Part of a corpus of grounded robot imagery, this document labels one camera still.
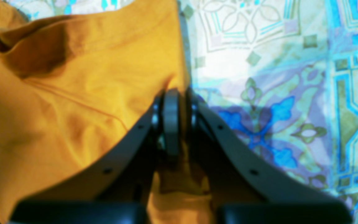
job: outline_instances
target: yellow fabric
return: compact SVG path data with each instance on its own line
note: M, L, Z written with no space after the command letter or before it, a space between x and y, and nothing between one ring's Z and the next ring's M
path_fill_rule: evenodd
M115 146L161 89L183 93L189 78L181 43L174 0L31 23L0 1L0 222L23 197ZM179 176L193 183L188 165L183 170ZM156 175L153 223L209 222L210 198L197 186L161 196L158 183ZM179 209L166 201L177 198Z

